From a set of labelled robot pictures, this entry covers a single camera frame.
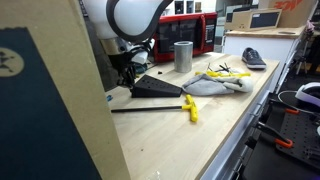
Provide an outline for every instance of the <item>cardboard box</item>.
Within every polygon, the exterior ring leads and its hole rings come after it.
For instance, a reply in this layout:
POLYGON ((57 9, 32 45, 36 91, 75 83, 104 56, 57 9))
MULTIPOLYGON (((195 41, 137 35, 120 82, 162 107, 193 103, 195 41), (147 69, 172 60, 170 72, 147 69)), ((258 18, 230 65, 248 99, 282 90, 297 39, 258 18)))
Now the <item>cardboard box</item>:
POLYGON ((281 9, 256 9, 233 12, 227 15, 224 28, 227 30, 253 31, 276 28, 281 9))
POLYGON ((78 0, 1 6, 0 179, 130 179, 78 0))
POLYGON ((282 9, 278 27, 297 28, 307 24, 317 0, 270 0, 269 8, 282 9))

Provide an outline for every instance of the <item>wooden table surface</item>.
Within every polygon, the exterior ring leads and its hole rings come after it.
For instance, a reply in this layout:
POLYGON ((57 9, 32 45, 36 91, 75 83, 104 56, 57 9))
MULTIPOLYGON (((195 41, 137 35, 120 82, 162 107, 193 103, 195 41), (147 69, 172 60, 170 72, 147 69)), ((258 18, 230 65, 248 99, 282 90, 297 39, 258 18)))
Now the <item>wooden table surface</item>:
MULTIPOLYGON (((183 110, 113 113, 131 178, 200 178, 278 65, 278 61, 264 61, 266 70, 250 71, 238 56, 206 53, 193 59, 189 73, 175 72, 172 62, 148 70, 146 74, 154 78, 181 86, 194 77, 196 71, 205 72, 209 63, 212 70, 227 63, 231 68, 250 72, 254 89, 250 93, 192 96, 199 114, 196 123, 191 122, 189 112, 183 110)), ((106 95, 113 96, 110 109, 186 103, 184 93, 179 98, 131 98, 128 89, 117 87, 106 95)))
POLYGON ((261 37, 261 38, 281 38, 296 39, 305 30, 305 26, 299 28, 274 28, 257 31, 229 31, 226 36, 236 37, 261 37))

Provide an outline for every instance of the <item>yellow object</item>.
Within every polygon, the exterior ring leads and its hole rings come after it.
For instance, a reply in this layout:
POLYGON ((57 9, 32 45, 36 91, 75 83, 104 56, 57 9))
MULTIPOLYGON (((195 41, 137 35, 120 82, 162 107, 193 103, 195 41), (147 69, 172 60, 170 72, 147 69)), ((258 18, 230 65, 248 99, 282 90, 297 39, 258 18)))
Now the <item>yellow object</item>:
POLYGON ((183 110, 190 110, 191 114, 191 121, 197 122, 198 121, 198 109, 196 104, 194 103, 192 97, 190 94, 187 94, 186 96, 188 105, 183 105, 182 109, 183 110))
MULTIPOLYGON (((196 75, 203 74, 202 72, 196 72, 196 75)), ((243 77, 243 76, 251 76, 250 73, 229 73, 224 74, 221 72, 207 71, 206 74, 211 77, 243 77)))

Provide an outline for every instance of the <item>gray cloth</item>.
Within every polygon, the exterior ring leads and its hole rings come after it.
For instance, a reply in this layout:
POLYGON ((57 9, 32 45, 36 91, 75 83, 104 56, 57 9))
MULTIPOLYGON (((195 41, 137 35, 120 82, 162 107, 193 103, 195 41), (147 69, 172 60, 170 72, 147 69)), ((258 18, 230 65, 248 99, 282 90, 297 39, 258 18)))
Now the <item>gray cloth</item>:
POLYGON ((221 82, 211 78, 207 74, 193 77, 182 85, 182 90, 196 96, 234 93, 234 90, 227 89, 221 82))

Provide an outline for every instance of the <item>black metal rod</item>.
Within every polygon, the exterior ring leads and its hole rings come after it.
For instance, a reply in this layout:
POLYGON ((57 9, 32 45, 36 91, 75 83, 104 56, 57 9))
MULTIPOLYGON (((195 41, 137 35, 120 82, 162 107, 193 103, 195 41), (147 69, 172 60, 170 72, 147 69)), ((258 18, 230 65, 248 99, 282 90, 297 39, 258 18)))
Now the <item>black metal rod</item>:
POLYGON ((164 107, 148 107, 148 108, 130 108, 130 109, 113 109, 112 113, 117 112, 137 112, 137 111, 154 111, 154 110, 164 110, 164 109, 181 109, 182 106, 164 106, 164 107))

